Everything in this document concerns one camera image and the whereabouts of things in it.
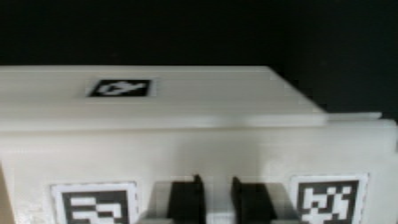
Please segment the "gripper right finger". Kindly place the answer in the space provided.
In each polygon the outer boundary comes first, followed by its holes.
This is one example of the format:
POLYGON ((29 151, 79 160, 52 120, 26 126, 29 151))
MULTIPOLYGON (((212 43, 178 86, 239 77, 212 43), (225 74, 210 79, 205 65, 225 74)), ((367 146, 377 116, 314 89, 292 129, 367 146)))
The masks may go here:
POLYGON ((301 224, 299 214, 282 183, 232 183, 237 224, 301 224))

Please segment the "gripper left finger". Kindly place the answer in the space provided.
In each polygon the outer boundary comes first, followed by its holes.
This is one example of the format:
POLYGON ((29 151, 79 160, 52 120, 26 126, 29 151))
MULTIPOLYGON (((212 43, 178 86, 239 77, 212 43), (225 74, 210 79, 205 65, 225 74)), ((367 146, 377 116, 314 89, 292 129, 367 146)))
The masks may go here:
POLYGON ((139 224, 207 224, 207 194, 200 175, 157 182, 139 224))

